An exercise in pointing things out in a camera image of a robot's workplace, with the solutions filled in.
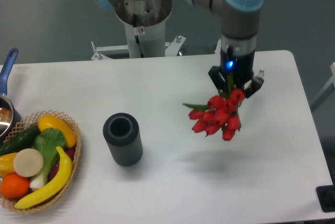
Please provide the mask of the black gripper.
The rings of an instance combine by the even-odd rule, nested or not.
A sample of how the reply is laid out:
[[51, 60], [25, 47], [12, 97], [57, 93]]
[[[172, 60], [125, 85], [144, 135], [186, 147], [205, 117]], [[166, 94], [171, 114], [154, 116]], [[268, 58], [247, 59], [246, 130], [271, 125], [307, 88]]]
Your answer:
[[228, 76], [232, 74], [233, 82], [237, 88], [244, 88], [246, 98], [256, 93], [264, 83], [264, 70], [259, 70], [254, 76], [253, 62], [255, 51], [242, 56], [236, 56], [234, 48], [229, 46], [226, 50], [220, 50], [220, 67], [212, 66], [208, 72], [213, 84], [218, 91], [228, 92]]

